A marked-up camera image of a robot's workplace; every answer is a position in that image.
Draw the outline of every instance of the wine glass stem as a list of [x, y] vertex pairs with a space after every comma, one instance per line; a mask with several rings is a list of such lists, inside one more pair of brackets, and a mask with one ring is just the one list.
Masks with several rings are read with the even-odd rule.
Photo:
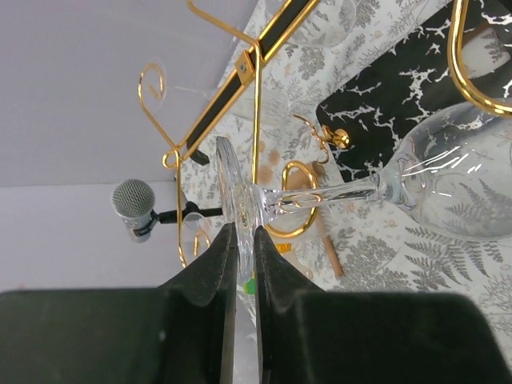
[[277, 214], [291, 214], [336, 202], [379, 201], [386, 199], [387, 185], [382, 174], [316, 190], [283, 190], [276, 193]]

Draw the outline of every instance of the wine glass bowl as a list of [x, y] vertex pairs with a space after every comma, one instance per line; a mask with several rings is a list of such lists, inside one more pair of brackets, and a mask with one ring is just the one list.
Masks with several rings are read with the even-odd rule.
[[229, 140], [217, 137], [226, 222], [235, 222], [241, 278], [253, 268], [254, 232], [279, 215], [335, 202], [385, 201], [418, 224], [462, 240], [512, 236], [512, 120], [468, 102], [417, 125], [390, 162], [367, 178], [314, 190], [272, 190], [247, 181]]
[[[265, 0], [265, 12], [272, 18], [286, 0]], [[354, 28], [353, 0], [320, 0], [288, 42], [312, 48], [332, 48], [341, 44]]]

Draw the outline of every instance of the black placemat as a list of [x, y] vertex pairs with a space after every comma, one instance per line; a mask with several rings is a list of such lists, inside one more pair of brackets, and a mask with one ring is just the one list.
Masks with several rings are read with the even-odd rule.
[[[321, 124], [332, 131], [343, 128], [350, 136], [349, 149], [331, 147], [346, 182], [387, 164], [400, 140], [418, 123], [437, 110], [464, 101], [449, 76], [446, 58], [452, 8], [450, 3], [440, 9], [318, 106]], [[474, 0], [466, 31], [470, 33], [489, 20], [504, 22], [509, 13], [498, 0], [486, 0], [483, 8]], [[502, 43], [512, 42], [508, 25], [492, 27]], [[512, 56], [512, 49], [506, 49]], [[482, 92], [498, 98], [504, 96], [503, 87], [511, 79], [512, 61], [473, 82]]]

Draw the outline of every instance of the black and gold bar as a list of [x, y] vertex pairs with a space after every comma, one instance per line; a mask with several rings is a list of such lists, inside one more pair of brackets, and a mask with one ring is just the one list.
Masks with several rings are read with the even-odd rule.
[[[288, 0], [280, 11], [276, 13], [269, 25], [257, 38], [262, 52], [263, 65], [267, 64], [278, 52], [288, 37], [292, 35], [317, 5], [318, 1], [319, 0]], [[247, 66], [255, 68], [256, 61], [256, 53], [253, 47], [242, 53], [235, 69], [224, 82], [224, 85], [219, 89], [210, 104], [190, 128], [183, 142], [180, 142], [178, 145], [178, 147], [181, 148], [182, 145], [185, 144], [184, 142], [186, 142], [187, 152], [183, 155], [183, 160], [190, 157], [201, 165], [206, 165], [210, 162], [208, 156], [199, 151], [198, 147], [205, 136], [211, 132], [215, 124], [217, 124], [221, 117], [255, 79], [254, 71], [246, 71], [245, 65], [247, 64]]]

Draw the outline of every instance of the microphone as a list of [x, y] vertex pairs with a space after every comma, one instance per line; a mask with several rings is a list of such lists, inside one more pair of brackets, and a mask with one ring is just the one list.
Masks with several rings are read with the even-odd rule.
[[141, 180], [125, 180], [112, 193], [112, 207], [122, 218], [134, 242], [145, 242], [158, 220], [153, 211], [154, 192]]

